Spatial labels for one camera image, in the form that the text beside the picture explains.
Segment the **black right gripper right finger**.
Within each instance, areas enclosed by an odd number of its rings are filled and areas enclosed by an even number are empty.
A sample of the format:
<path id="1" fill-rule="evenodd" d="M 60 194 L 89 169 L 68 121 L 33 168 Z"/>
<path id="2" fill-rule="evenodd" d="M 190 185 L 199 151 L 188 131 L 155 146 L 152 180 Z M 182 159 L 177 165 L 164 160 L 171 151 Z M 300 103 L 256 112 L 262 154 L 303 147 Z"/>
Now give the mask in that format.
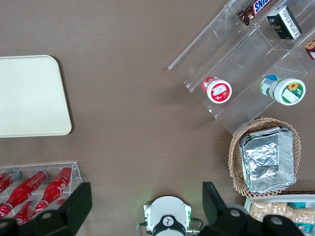
<path id="1" fill-rule="evenodd" d="M 203 209 L 209 222 L 201 236 L 311 236 L 313 193 L 289 191 L 246 198 L 227 206 L 212 182 L 203 183 Z"/>

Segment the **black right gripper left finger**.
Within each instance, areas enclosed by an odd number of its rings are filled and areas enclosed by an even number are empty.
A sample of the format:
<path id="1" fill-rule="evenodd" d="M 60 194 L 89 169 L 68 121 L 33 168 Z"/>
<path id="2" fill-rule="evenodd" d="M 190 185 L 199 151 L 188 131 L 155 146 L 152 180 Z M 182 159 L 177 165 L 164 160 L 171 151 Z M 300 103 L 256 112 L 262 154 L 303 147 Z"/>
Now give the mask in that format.
<path id="1" fill-rule="evenodd" d="M 13 218 L 0 221 L 2 236 L 74 236 L 92 209 L 89 182 L 81 183 L 58 209 L 41 212 L 24 225 Z"/>

